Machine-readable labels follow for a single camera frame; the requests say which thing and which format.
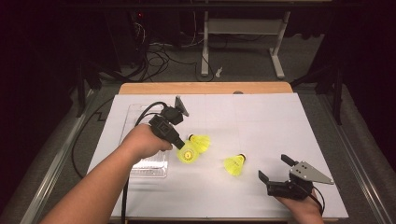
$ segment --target clear plastic container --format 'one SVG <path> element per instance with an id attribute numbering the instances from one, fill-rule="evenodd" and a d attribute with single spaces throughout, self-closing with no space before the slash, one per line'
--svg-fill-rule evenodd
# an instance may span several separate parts
<path id="1" fill-rule="evenodd" d="M 126 134 L 135 126 L 137 119 L 148 108 L 149 105 L 130 105 L 125 124 L 122 131 L 120 142 Z M 159 114 L 163 110 L 162 105 L 155 105 L 148 112 L 140 123 L 149 123 L 154 114 Z M 131 170 L 130 177 L 166 177 L 168 170 L 169 151 L 158 152 L 152 157 L 145 158 L 134 165 Z"/>

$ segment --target badminton shuttlecock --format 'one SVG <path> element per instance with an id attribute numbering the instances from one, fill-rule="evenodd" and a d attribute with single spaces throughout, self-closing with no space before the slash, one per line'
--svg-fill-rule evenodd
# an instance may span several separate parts
<path id="1" fill-rule="evenodd" d="M 199 153 L 206 152 L 210 146 L 210 137 L 208 135 L 192 134 L 189 140 Z"/>
<path id="2" fill-rule="evenodd" d="M 199 152 L 195 149 L 192 143 L 187 140 L 185 141 L 184 147 L 177 150 L 177 157 L 184 163 L 192 163 L 198 159 Z"/>
<path id="3" fill-rule="evenodd" d="M 224 168 L 230 175 L 240 175 L 245 160 L 246 157 L 243 154 L 227 158 L 224 161 Z"/>

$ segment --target human hand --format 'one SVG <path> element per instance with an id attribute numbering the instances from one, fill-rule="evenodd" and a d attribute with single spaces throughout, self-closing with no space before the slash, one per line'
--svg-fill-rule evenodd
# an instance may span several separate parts
<path id="1" fill-rule="evenodd" d="M 312 195 L 317 198 L 315 191 L 312 189 Z M 293 217 L 300 224 L 318 224 L 323 223 L 323 218 L 319 212 L 319 205 L 310 197 L 297 201 L 288 198 L 275 197 L 278 201 L 289 208 Z"/>
<path id="2" fill-rule="evenodd" d="M 172 145 L 157 137 L 147 124 L 134 127 L 122 140 L 120 147 L 133 152 L 139 160 L 154 156 L 160 150 L 172 149 Z"/>

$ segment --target wooden tabletop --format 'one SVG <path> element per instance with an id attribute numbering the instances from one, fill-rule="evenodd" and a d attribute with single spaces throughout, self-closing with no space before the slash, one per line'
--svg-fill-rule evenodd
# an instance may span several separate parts
<path id="1" fill-rule="evenodd" d="M 125 83 L 119 94 L 291 93 L 288 82 L 156 82 Z"/>

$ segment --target electrical cable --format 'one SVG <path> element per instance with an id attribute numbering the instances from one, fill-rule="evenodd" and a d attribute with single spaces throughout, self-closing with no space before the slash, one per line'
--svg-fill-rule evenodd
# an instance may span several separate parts
<path id="1" fill-rule="evenodd" d="M 115 72 L 115 71 L 112 71 L 112 70 L 107 69 L 107 68 L 105 68 L 105 67 L 102 67 L 102 66 L 101 66 L 100 64 L 98 64 L 98 63 L 95 63 L 95 62 L 93 62 L 93 61 L 87 61 L 87 63 L 88 63 L 89 65 L 91 65 L 93 68 L 97 69 L 98 71 L 103 71 L 103 72 L 109 74 L 110 76 L 116 78 L 117 80 L 121 81 L 122 83 L 130 82 L 130 81 L 131 81 L 128 77 L 125 77 L 125 76 L 123 76 L 122 74 L 120 74 L 120 73 L 118 73 L 118 72 Z"/>
<path id="2" fill-rule="evenodd" d="M 239 35 L 229 35 L 228 38 L 230 38 L 231 40 L 238 40 L 238 41 L 242 41 L 242 42 L 253 42 L 253 41 L 257 41 L 263 37 L 266 37 L 267 35 L 259 35 L 252 39 L 246 39 L 246 38 L 241 38 L 241 37 L 236 37 L 236 36 L 239 36 Z"/>
<path id="3" fill-rule="evenodd" d="M 195 11 L 192 12 L 192 15 L 194 16 L 194 37 L 193 37 L 193 39 L 192 39 L 190 45 L 194 43 L 194 41 L 195 41 L 195 36 L 196 36 L 196 34 L 197 34 L 197 20 L 196 20 Z"/>
<path id="4" fill-rule="evenodd" d="M 134 22 L 134 24 L 137 25 L 137 26 L 139 27 L 139 30 L 138 30 L 136 36 L 139 36 L 139 35 L 140 35 L 140 29 L 143 30 L 143 36 L 142 36 L 142 43 L 141 43 L 141 44 L 144 44 L 144 43 L 145 43 L 145 40 L 146 40 L 146 37 L 147 37 L 147 36 L 146 36 L 146 30 L 145 30 L 145 28 L 143 28 L 143 26 L 142 26 L 140 23 Z"/>
<path id="5" fill-rule="evenodd" d="M 75 162 L 75 148 L 76 148 L 77 141 L 78 141 L 78 139 L 80 138 L 80 136 L 81 136 L 81 134 L 82 134 L 82 131 L 84 131 L 85 127 L 87 126 L 87 124 L 89 123 L 89 121 L 91 120 L 91 118 L 92 118 L 94 115 L 99 115 L 99 118 L 98 118 L 97 121 L 106 121 L 106 119 L 101 119 L 101 117 L 102 117 L 102 112 L 98 112 L 98 111 L 99 111 L 105 104 L 107 104 L 108 102 L 110 102 L 110 101 L 113 100 L 113 99 L 114 99 L 114 96 L 111 97 L 110 99 L 104 101 L 98 108 L 96 108 L 96 110 L 88 117 L 87 121 L 84 123 L 84 125 L 83 125 L 83 126 L 81 127 L 81 129 L 79 130 L 78 135 L 76 136 L 76 140 L 75 140 L 74 143 L 73 143 L 72 152 L 71 152 L 71 160 L 72 160 L 72 163 L 73 163 L 73 168 L 74 168 L 74 170 L 76 171 L 76 174 L 77 174 L 81 179 L 84 177 L 84 175 L 82 175 L 82 174 L 79 172 L 79 170 L 78 170 L 78 168 L 77 168 L 77 166 L 76 166 L 76 162 Z"/>
<path id="6" fill-rule="evenodd" d="M 134 82 L 134 83 L 143 82 L 144 77 L 145 77 L 146 73 L 149 70 L 149 61 L 148 61 L 148 58 L 147 58 L 147 53 L 143 57 L 143 61 L 144 61 L 145 66 L 144 66 L 144 70 L 141 72 L 140 78 L 138 80 L 131 80 L 131 82 Z"/>
<path id="7" fill-rule="evenodd" d="M 175 60 L 175 59 L 173 59 L 171 56 L 169 56 L 169 54 L 167 54 L 166 53 L 166 50 L 165 50 L 165 47 L 164 46 L 166 46 L 165 44 L 156 44 L 156 46 L 158 46 L 158 47 L 160 47 L 160 49 L 158 49 L 157 51 L 155 51 L 155 52 L 152 52 L 152 51 L 150 51 L 151 53 L 154 53 L 154 54 L 156 54 L 158 57 L 166 57 L 166 63 L 169 63 L 169 61 L 172 61 L 172 62 L 175 62 L 175 63 L 180 63 L 180 64 L 186 64 L 186 65 L 194 65 L 194 76 L 195 76 L 195 79 L 197 80 L 197 81 L 199 81 L 199 82 L 210 82 L 210 81 L 212 81 L 214 78 L 215 78 L 215 73 L 213 72 L 213 69 L 212 69 L 212 67 L 211 67 L 211 65 L 209 64 L 209 62 L 204 58 L 204 56 L 203 55 L 201 55 L 202 56 L 202 58 L 204 59 L 204 61 L 208 64 L 208 66 L 209 66 L 209 69 L 210 69 L 210 75 L 211 75 L 211 78 L 209 79 L 209 80 L 202 80 L 202 79 L 200 79 L 200 78 L 198 78 L 198 76 L 197 76 L 197 62 L 195 62 L 195 63 L 183 63 L 183 62 L 180 62 L 180 61 L 177 61 L 177 60 Z M 165 69 L 163 69 L 163 70 L 161 70 L 161 68 L 162 68 L 162 66 L 160 67 L 160 69 L 158 69 L 157 70 L 157 72 L 155 72 L 154 74 L 151 74 L 151 75 L 148 75 L 148 77 L 146 77 L 145 79 L 144 79 L 144 81 L 146 81 L 147 79 L 150 79 L 151 81 L 153 81 L 151 78 L 152 77 L 155 77 L 155 76 L 157 76 L 157 75 L 159 75 L 161 72 L 163 72 Z"/>
<path id="8" fill-rule="evenodd" d="M 168 105 L 164 102 L 155 102 L 152 103 L 151 105 L 149 105 L 139 116 L 139 118 L 136 120 L 136 123 L 134 124 L 134 126 L 136 127 L 137 125 L 139 125 L 139 123 L 142 121 L 142 119 L 147 116 L 149 110 L 154 107 L 155 105 L 162 105 L 163 108 L 168 107 Z M 129 176 L 128 179 L 126 180 L 126 183 L 122 189 L 122 203 L 121 203 L 121 223 L 125 223 L 126 220 L 126 202 L 127 202 L 127 197 L 128 197 L 128 187 L 129 187 Z"/>
<path id="9" fill-rule="evenodd" d="M 193 65 L 194 66 L 194 75 L 196 76 L 197 63 L 183 63 L 183 62 L 177 61 L 177 60 L 173 59 L 169 54 L 167 54 L 167 52 L 165 50 L 165 47 L 164 47 L 165 44 L 155 45 L 155 46 L 160 47 L 160 48 L 158 50 L 156 50 L 156 51 L 148 51 L 149 53 L 156 55 L 156 57 L 150 58 L 149 65 L 157 66 L 159 68 L 153 74 L 148 74 L 148 77 L 146 77 L 143 81 L 146 81 L 148 79 L 153 81 L 152 80 L 153 77 L 159 75 L 160 73 L 162 73 L 163 71 L 165 71 L 167 69 L 167 67 L 169 65 L 169 61 L 174 62 L 174 63 Z M 154 59 L 161 59 L 163 63 L 159 64 L 159 65 L 154 65 L 154 64 L 151 63 L 151 60 L 154 60 Z"/>
<path id="10" fill-rule="evenodd" d="M 197 46 L 199 44 L 201 44 L 204 40 L 201 39 L 200 41 L 195 42 L 194 44 L 188 44 L 188 45 L 182 45 L 180 46 L 181 48 L 189 48 L 189 47 L 193 47 L 193 46 Z M 173 47 L 173 45 L 171 44 L 165 44 L 165 43 L 160 43 L 160 42 L 153 42 L 150 44 L 151 46 L 155 46 L 155 45 L 164 45 L 166 47 Z"/>
<path id="11" fill-rule="evenodd" d="M 146 66 L 147 66 L 147 61 L 146 61 L 146 60 L 142 60 L 142 62 L 138 65 L 138 67 L 137 67 L 133 72 L 131 72 L 130 74 L 125 75 L 125 77 L 131 78 L 131 77 L 135 77 L 135 76 L 139 75 L 142 71 L 145 70 Z M 100 77 L 102 80 L 106 80 L 106 81 L 117 81 L 117 80 L 119 80 L 118 78 L 114 78 L 114 77 L 105 77 L 105 76 L 103 76 L 103 75 L 101 75 L 101 74 L 99 74 L 99 77 Z"/>
<path id="12" fill-rule="evenodd" d="M 323 201 L 323 205 L 322 205 L 322 215 L 323 215 L 323 212 L 324 212 L 324 209 L 325 209 L 325 207 L 326 207 L 326 203 L 324 202 L 324 197 L 323 197 L 323 194 L 320 192 L 320 190 L 319 189 L 317 189 L 315 186 L 314 186 L 314 189 L 319 193 L 319 195 L 320 195 L 320 198 L 322 199 L 322 201 Z"/>
<path id="13" fill-rule="evenodd" d="M 224 46 L 222 46 L 222 47 L 213 47 L 213 46 L 210 46 L 209 44 L 207 44 L 207 46 L 208 46 L 210 49 L 227 49 L 227 46 L 228 46 L 228 38 L 226 37 L 226 35 L 213 35 L 213 34 L 212 34 L 211 36 L 216 36 L 216 37 L 218 37 L 218 38 L 224 40 Z"/>
<path id="14" fill-rule="evenodd" d="M 145 117 L 147 117 L 147 116 L 150 116 L 150 115 L 159 115 L 160 113 L 148 113 L 148 114 L 146 114 L 145 116 L 143 116 L 143 118 L 145 118 Z"/>
<path id="15" fill-rule="evenodd" d="M 319 212 L 320 212 L 320 215 L 322 216 L 322 215 L 323 215 L 323 212 L 324 212 L 324 198 L 323 198 L 323 195 L 320 193 L 320 191 L 319 191 L 317 188 L 314 187 L 314 189 L 316 189 L 316 190 L 319 192 L 320 196 L 322 197 L 323 205 L 318 201 L 318 199 L 317 199 L 312 193 L 306 191 L 306 190 L 305 190 L 304 188 L 302 188 L 300 185 L 297 185 L 297 184 L 295 184 L 295 183 L 293 183 L 293 182 L 291 182 L 291 184 L 292 184 L 294 187 L 297 187 L 297 188 L 299 188 L 300 190 L 302 190 L 304 193 L 306 193 L 306 195 L 308 195 L 312 200 L 314 200 L 315 203 L 318 204 L 318 206 L 319 206 Z"/>

